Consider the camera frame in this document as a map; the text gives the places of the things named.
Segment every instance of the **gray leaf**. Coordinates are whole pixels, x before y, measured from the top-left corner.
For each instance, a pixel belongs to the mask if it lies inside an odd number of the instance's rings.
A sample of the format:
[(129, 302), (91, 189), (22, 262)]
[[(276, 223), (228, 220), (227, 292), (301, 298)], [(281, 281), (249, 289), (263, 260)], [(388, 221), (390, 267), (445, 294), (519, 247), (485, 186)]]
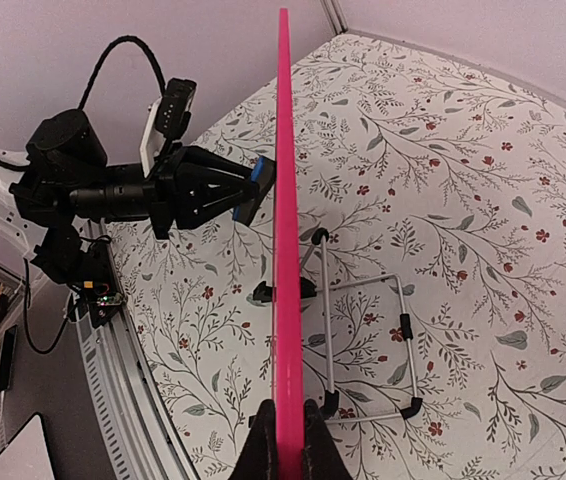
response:
[(262, 302), (257, 302), (256, 300), (254, 300), (254, 298), (252, 298), (252, 294), (250, 293), (247, 297), (245, 297), (245, 300), (247, 301), (247, 303), (249, 303), (250, 305), (254, 305), (255, 307), (267, 307), (268, 304), (262, 303)]
[(528, 418), (530, 419), (530, 443), (532, 443), (534, 437), (539, 433), (539, 419), (533, 413), (530, 413)]
[(456, 227), (456, 229), (457, 230), (467, 230), (468, 227), (470, 225), (472, 225), (473, 221), (474, 221), (474, 215), (469, 215), (461, 221), (461, 224), (458, 227)]
[(347, 393), (350, 397), (352, 397), (357, 402), (367, 403), (367, 402), (372, 401), (369, 398), (367, 398), (367, 396), (364, 393), (361, 393), (361, 392), (355, 392), (354, 390), (348, 390), (346, 388), (345, 393)]
[(406, 370), (407, 370), (407, 362), (405, 362), (403, 365), (399, 365), (398, 367), (396, 367), (396, 370), (394, 370), (392, 376), (387, 379), (388, 385), (393, 387), (401, 383), (403, 381), (403, 378), (405, 378)]
[(527, 213), (530, 218), (532, 217), (532, 210), (530, 210), (530, 207), (527, 206), (523, 197), (519, 196), (512, 200), (512, 206), (523, 213)]
[(478, 408), (476, 408), (470, 402), (465, 402), (463, 406), (468, 412), (473, 413), (479, 420), (481, 420), (481, 411)]
[(221, 375), (220, 370), (212, 375), (212, 390), (214, 390), (215, 392), (219, 391), (219, 375)]
[[(409, 297), (410, 295), (414, 294), (414, 285), (412, 285), (411, 283), (409, 285), (405, 285), (403, 287), (403, 295), (405, 295), (406, 297)], [(399, 294), (399, 289), (396, 288), (394, 285), (390, 286), (390, 289), (396, 293), (397, 295)]]
[(492, 280), (494, 280), (496, 283), (501, 283), (499, 282), (499, 277), (496, 276), (496, 272), (494, 271), (494, 269), (492, 267), (486, 267), (485, 271), (487, 272), (487, 274), (490, 276), (490, 278)]
[(467, 247), (465, 245), (460, 245), (459, 246), (459, 262), (461, 262), (461, 263), (465, 262), (466, 258), (467, 258)]
[(319, 228), (318, 225), (314, 225), (312, 228), (308, 228), (301, 235), (299, 235), (299, 240), (301, 240), (302, 242), (307, 242), (310, 238), (312, 238), (312, 235), (314, 235), (314, 232), (316, 232), (317, 228)]
[(178, 362), (178, 363), (180, 363), (181, 365), (183, 365), (183, 360), (181, 360), (181, 357), (179, 357), (176, 353), (170, 352), (169, 355), (170, 355), (170, 358), (171, 358), (172, 360), (174, 360), (175, 362)]
[(418, 129), (419, 129), (419, 127), (404, 128), (403, 130), (399, 130), (399, 134), (400, 135), (409, 135), (411, 133), (416, 132)]
[(549, 393), (560, 387), (565, 379), (566, 375), (552, 375), (551, 377), (544, 378), (541, 380), (541, 391), (543, 393)]
[(210, 272), (215, 273), (216, 275), (219, 274), (219, 271), (216, 269), (216, 267), (214, 265), (212, 265), (211, 263), (206, 263), (205, 267), (206, 270), (209, 270)]
[(367, 149), (372, 150), (382, 141), (383, 141), (383, 135), (381, 134), (381, 132), (379, 132), (379, 134), (376, 137), (374, 137), (372, 140), (370, 140), (370, 143), (367, 144)]
[(496, 341), (507, 347), (525, 350), (527, 348), (527, 333), (523, 330), (517, 330), (502, 337), (496, 337)]
[(307, 339), (307, 344), (310, 347), (318, 347), (325, 343), (325, 334), (324, 333), (315, 333), (314, 335), (310, 335)]
[(191, 407), (187, 407), (185, 410), (183, 410), (183, 413), (188, 413), (190, 415), (194, 415), (195, 417), (201, 417), (205, 413), (205, 405), (201, 403), (192, 405)]

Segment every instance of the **wall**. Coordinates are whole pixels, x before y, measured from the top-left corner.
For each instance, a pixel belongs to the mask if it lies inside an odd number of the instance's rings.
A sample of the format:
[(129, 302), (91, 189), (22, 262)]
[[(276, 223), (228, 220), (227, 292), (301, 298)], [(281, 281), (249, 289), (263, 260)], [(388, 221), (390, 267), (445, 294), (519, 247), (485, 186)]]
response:
[(566, 0), (340, 0), (350, 29), (483, 64), (566, 100)]
[[(288, 0), (299, 59), (331, 38), (318, 0)], [(0, 1), (0, 147), (22, 150), (41, 120), (78, 104), (105, 46), (145, 40), (166, 78), (198, 82), (191, 141), (276, 75), (278, 2)], [(138, 161), (156, 81), (135, 46), (108, 58), (86, 111), (110, 161)]]

